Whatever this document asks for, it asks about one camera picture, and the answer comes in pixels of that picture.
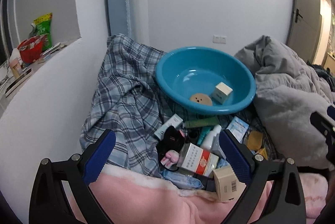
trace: red stripe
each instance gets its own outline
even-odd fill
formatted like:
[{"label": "red stripe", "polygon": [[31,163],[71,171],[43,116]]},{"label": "red stripe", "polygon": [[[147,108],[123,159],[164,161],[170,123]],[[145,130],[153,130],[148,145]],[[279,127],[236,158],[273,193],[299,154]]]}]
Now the red stripe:
[{"label": "red stripe", "polygon": [[205,169],[208,163],[209,156],[210,156],[210,152],[206,150],[202,151],[200,162],[198,164],[198,168],[195,171],[197,174],[203,175],[205,173]]}]

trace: smartphone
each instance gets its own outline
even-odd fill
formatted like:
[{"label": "smartphone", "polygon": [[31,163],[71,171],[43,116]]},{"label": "smartphone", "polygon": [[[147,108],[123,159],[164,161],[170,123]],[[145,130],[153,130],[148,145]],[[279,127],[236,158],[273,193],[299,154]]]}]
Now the smartphone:
[{"label": "smartphone", "polygon": [[11,94],[11,92],[13,92],[22,82],[24,82],[31,75],[32,75],[32,69],[31,68],[29,68],[27,71],[23,72],[22,75],[20,75],[16,80],[13,81],[13,83],[11,83],[7,87],[5,96],[6,97],[9,96]]}]

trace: green tube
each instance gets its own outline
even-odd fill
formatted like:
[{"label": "green tube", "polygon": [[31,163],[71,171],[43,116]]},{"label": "green tube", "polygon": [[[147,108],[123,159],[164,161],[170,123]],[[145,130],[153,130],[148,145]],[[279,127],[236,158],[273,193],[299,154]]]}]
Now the green tube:
[{"label": "green tube", "polygon": [[193,121],[186,121],[184,123],[184,127],[187,129],[191,129],[194,127],[205,127],[205,126],[215,126],[220,124],[219,119],[217,116],[205,118],[205,119],[198,119]]},{"label": "green tube", "polygon": [[207,136],[207,134],[212,130],[212,126],[206,126],[203,127],[200,131],[200,136],[197,142],[197,146],[201,146],[202,141],[205,139],[205,137]]}]

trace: blue gripper pad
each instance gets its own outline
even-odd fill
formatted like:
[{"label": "blue gripper pad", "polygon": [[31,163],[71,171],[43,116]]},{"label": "blue gripper pad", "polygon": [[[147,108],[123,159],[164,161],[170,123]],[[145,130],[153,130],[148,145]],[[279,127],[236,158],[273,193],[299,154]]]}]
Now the blue gripper pad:
[{"label": "blue gripper pad", "polygon": [[98,143],[98,146],[95,148],[84,167],[83,180],[86,185],[89,185],[91,182],[95,182],[97,180],[104,164],[112,153],[116,143],[116,136],[114,131],[109,130],[109,132],[106,132],[106,134],[104,132],[96,141],[96,143]]},{"label": "blue gripper pad", "polygon": [[252,179],[250,165],[224,130],[220,132],[219,145],[238,180],[249,185]]},{"label": "blue gripper pad", "polygon": [[328,114],[329,117],[331,117],[333,120],[335,120],[335,108],[333,106],[328,107],[327,114]]}]

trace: barcode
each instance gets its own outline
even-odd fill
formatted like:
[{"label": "barcode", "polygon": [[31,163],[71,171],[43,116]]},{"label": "barcode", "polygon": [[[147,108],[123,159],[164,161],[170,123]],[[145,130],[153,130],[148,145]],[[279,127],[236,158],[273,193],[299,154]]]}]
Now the barcode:
[{"label": "barcode", "polygon": [[237,191],[237,189],[236,189],[236,181],[234,180],[232,182],[232,192],[235,192],[235,191]]}]

